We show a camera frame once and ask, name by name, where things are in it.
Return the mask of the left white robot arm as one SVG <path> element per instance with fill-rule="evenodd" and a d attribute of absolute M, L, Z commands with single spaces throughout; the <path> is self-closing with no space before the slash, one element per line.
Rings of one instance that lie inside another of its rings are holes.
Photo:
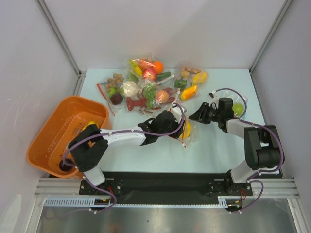
<path fill-rule="evenodd" d="M 177 139 L 183 131 L 184 121 L 183 111 L 164 110 L 155 118 L 127 130 L 100 129 L 92 124 L 69 143 L 69 153 L 79 172 L 90 182 L 90 189 L 102 194 L 107 189 L 107 182 L 99 163 L 108 149 L 149 145 L 163 136 Z"/>

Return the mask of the dark purple fake fruit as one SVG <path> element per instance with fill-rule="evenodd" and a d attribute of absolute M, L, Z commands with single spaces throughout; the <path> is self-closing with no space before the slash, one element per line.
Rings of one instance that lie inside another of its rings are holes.
<path fill-rule="evenodd" d="M 66 158 L 65 162 L 66 163 L 64 164 L 64 162 L 61 160 L 60 163 L 59 163 L 59 168 L 63 172 L 68 172 L 68 171 L 70 171 L 73 168 L 73 166 L 70 166 L 68 164 L 72 164 L 73 161 L 71 159 Z"/>

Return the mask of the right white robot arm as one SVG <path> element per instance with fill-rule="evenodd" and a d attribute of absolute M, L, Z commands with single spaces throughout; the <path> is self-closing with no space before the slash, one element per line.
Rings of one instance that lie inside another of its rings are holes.
<path fill-rule="evenodd" d="M 276 126 L 262 126 L 235 117 L 231 98 L 219 98 L 217 107 L 214 103 L 203 102 L 189 119 L 206 125 L 215 122 L 223 132 L 244 140 L 244 160 L 226 173 L 221 188 L 229 195 L 235 196 L 252 178 L 263 172 L 278 171 L 284 163 Z"/>

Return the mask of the yellow fake pepper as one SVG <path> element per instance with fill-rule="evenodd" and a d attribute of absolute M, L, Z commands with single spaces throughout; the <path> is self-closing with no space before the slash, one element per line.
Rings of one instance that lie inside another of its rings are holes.
<path fill-rule="evenodd" d="M 90 125 L 96 125 L 98 128 L 100 127 L 100 125 L 99 125 L 99 123 L 98 122 L 96 122 L 96 121 L 90 121 L 86 126 L 84 126 L 83 128 L 82 128 L 82 130 L 85 130 L 88 126 L 90 126 Z"/>

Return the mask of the zip bag with green pear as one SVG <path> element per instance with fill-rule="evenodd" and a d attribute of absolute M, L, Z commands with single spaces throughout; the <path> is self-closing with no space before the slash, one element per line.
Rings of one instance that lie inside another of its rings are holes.
<path fill-rule="evenodd" d="M 239 96 L 236 93 L 231 93 L 228 95 L 228 97 L 233 99 L 232 110 L 234 112 L 234 116 L 237 118 L 242 118 L 244 120 L 246 116 L 246 111 L 245 111 L 247 107 L 246 104 L 248 102 L 247 97 Z"/>

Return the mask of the zip bag with yellow fruit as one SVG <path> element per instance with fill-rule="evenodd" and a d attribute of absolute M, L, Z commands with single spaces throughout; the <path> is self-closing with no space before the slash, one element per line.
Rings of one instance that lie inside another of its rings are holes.
<path fill-rule="evenodd" d="M 199 137 L 199 131 L 197 129 L 197 124 L 193 120 L 190 120 L 187 114 L 187 110 L 184 106 L 181 106 L 184 113 L 184 125 L 182 128 L 179 137 L 177 137 L 177 133 L 171 134 L 170 137 L 179 141 L 184 148 L 187 148 L 191 143 L 196 141 Z M 175 121 L 179 126 L 181 121 L 181 110 L 176 105 L 173 105 L 169 110 L 175 117 Z"/>

